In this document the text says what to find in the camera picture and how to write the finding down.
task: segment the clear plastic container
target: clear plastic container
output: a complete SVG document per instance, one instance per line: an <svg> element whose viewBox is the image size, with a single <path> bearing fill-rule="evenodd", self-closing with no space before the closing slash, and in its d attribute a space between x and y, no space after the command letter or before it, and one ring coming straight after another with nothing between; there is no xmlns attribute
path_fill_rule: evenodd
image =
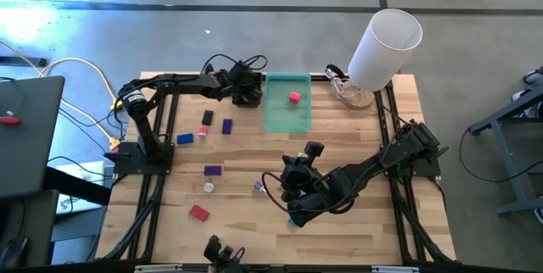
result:
<svg viewBox="0 0 543 273"><path fill-rule="evenodd" d="M298 103L289 101L291 92L301 96ZM311 75L267 73L264 128L274 132L307 132L311 128Z"/></svg>

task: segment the white cylinder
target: white cylinder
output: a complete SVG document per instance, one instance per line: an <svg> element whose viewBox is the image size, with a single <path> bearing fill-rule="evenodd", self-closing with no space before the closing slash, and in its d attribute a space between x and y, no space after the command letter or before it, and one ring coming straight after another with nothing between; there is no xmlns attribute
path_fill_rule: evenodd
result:
<svg viewBox="0 0 543 273"><path fill-rule="evenodd" d="M412 15L398 9L377 12L350 60L350 81L362 90L382 89L422 39L423 28Z"/></svg>

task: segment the red block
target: red block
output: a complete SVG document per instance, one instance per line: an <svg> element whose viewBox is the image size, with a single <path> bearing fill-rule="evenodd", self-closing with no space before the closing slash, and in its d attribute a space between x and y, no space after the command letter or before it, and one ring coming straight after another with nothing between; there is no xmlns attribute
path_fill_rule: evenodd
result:
<svg viewBox="0 0 543 273"><path fill-rule="evenodd" d="M205 209L202 209L198 205L194 205L193 208L190 210L190 214L196 217L196 219L201 220L202 222L205 222L209 217L210 213L205 211Z"/></svg>
<svg viewBox="0 0 543 273"><path fill-rule="evenodd" d="M299 95L297 92L291 92L290 95L288 96L288 100L291 103L298 103L300 98L301 98L301 95Z"/></svg>

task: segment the small block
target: small block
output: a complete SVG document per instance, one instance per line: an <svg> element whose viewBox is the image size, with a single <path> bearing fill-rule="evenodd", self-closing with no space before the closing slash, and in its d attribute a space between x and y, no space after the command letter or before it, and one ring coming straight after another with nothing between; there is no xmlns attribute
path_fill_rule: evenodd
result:
<svg viewBox="0 0 543 273"><path fill-rule="evenodd" d="M288 95L288 100L291 103L299 103L300 99L301 99L301 95L299 95L297 92L291 92L290 95Z"/></svg>
<svg viewBox="0 0 543 273"><path fill-rule="evenodd" d="M258 191L258 192L266 192L266 189L264 189L264 185L262 185L262 183L260 181L257 181L253 187Z"/></svg>
<svg viewBox="0 0 543 273"><path fill-rule="evenodd" d="M207 127L202 125L200 129L198 130L198 136L199 137L206 137L207 136Z"/></svg>
<svg viewBox="0 0 543 273"><path fill-rule="evenodd" d="M222 121L222 134L231 134L232 133L232 120L224 119Z"/></svg>
<svg viewBox="0 0 543 273"><path fill-rule="evenodd" d="M182 145L182 144L190 143L190 142L194 142L193 133L185 133L185 134L180 134L177 136L178 145Z"/></svg>
<svg viewBox="0 0 543 273"><path fill-rule="evenodd" d="M213 111L205 110L204 118L202 119L202 125L211 125L212 120L213 120Z"/></svg>
<svg viewBox="0 0 543 273"><path fill-rule="evenodd" d="M205 166L204 176L220 176L222 173L222 167L220 166Z"/></svg>
<svg viewBox="0 0 543 273"><path fill-rule="evenodd" d="M215 185L211 183L205 183L204 185L204 191L205 192L213 192L213 189L215 188Z"/></svg>
<svg viewBox="0 0 543 273"><path fill-rule="evenodd" d="M193 206L193 208L190 210L190 214L202 222L205 222L210 217L210 213L198 205Z"/></svg>

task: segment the red object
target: red object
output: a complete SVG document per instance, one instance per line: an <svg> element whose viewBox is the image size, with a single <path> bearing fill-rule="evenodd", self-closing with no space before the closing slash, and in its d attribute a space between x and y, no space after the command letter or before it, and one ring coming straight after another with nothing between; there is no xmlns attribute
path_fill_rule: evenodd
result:
<svg viewBox="0 0 543 273"><path fill-rule="evenodd" d="M202 125L200 129L198 130L198 136L199 137L205 137L207 136L207 127L205 125Z"/></svg>
<svg viewBox="0 0 543 273"><path fill-rule="evenodd" d="M205 211L205 209L202 209L198 205L194 205L193 208L190 210L190 214L196 217L196 219L201 220L202 222L205 222L209 217L210 213Z"/></svg>
<svg viewBox="0 0 543 273"><path fill-rule="evenodd" d="M288 100L291 103L299 103L299 99L301 98L301 95L299 95L297 92L291 92L288 96Z"/></svg>
<svg viewBox="0 0 543 273"><path fill-rule="evenodd" d="M4 116L0 117L0 124L2 125L20 125L22 121L20 119L11 117L11 116Z"/></svg>

